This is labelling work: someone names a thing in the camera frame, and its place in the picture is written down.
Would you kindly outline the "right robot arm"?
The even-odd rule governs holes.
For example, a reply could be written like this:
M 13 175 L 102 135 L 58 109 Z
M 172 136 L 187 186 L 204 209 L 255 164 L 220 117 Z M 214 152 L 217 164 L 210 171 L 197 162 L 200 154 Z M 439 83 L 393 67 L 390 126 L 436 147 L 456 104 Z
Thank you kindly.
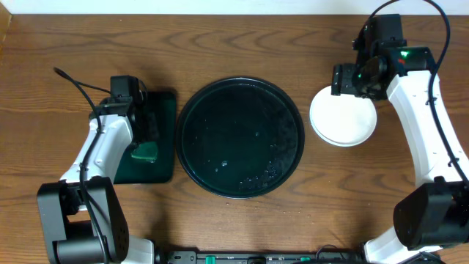
M 440 96 L 437 65 L 427 47 L 368 51 L 335 65 L 331 93 L 389 100 L 413 158 L 416 189 L 394 208 L 393 226 L 365 242 L 369 263 L 403 263 L 468 242 L 468 157 Z

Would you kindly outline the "green scouring sponge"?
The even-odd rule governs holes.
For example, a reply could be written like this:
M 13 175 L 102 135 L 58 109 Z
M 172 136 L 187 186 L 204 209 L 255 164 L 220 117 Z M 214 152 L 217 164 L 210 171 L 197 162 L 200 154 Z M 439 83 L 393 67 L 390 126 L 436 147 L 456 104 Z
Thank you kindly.
M 130 155 L 137 160 L 153 163 L 158 158 L 158 145 L 156 142 L 143 142 Z

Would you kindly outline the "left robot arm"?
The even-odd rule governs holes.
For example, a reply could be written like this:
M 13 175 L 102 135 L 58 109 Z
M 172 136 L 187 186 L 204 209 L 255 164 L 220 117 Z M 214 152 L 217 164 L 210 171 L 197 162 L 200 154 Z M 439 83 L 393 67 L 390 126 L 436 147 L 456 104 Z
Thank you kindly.
M 144 105 L 141 92 L 111 94 L 92 113 L 89 134 L 59 181 L 44 183 L 37 205 L 50 263 L 153 263 L 154 243 L 132 236 L 114 190 L 121 158 Z

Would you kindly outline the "white plate with green stain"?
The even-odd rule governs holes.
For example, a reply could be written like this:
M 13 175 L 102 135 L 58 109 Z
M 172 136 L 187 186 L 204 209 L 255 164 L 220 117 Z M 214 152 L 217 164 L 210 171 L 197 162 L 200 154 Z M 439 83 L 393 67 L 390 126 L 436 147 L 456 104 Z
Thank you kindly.
M 309 119 L 316 134 L 327 143 L 353 147 L 373 134 L 377 111 L 370 99 L 332 95 L 329 86 L 312 99 Z

